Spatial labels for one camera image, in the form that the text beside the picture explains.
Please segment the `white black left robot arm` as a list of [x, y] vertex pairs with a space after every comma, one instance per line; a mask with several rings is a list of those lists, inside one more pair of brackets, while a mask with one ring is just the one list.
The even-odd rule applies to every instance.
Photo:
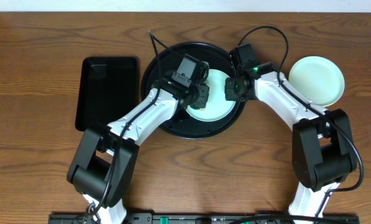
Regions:
[[93, 124], [81, 138], [66, 179], [88, 201], [84, 215], [73, 223], [122, 223], [127, 215], [122, 198], [128, 188], [139, 147], [180, 108], [204, 108], [206, 83], [184, 86], [158, 81], [148, 96], [122, 118]]

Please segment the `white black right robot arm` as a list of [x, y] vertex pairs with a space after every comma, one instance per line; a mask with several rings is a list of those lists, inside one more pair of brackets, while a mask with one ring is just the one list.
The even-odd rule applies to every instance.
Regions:
[[299, 180], [288, 213], [319, 217], [340, 183], [361, 161], [343, 110], [329, 111], [291, 86], [272, 63], [239, 65], [225, 81], [228, 101], [259, 100], [292, 131], [292, 166]]

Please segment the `light blue plate top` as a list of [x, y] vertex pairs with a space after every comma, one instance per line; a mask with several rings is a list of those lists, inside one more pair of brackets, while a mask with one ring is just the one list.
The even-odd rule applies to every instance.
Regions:
[[209, 96], [206, 107], [193, 109], [187, 107], [186, 112], [194, 119], [204, 122], [212, 122], [223, 119], [235, 107], [235, 101], [225, 99], [225, 81], [229, 78], [226, 73], [209, 69], [209, 75], [205, 84], [209, 86]]

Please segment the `light blue plate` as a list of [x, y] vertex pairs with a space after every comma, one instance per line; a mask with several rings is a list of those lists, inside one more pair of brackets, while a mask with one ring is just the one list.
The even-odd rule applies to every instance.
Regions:
[[206, 107], [193, 109], [187, 107], [186, 112], [194, 119], [204, 122], [212, 122], [223, 119], [235, 107], [235, 101], [225, 99], [225, 81], [229, 78], [226, 73], [209, 69], [209, 75], [205, 84], [209, 86], [209, 96]]
[[308, 56], [297, 61], [289, 73], [289, 82], [312, 102], [321, 106], [336, 103], [345, 90], [340, 68], [319, 56]]

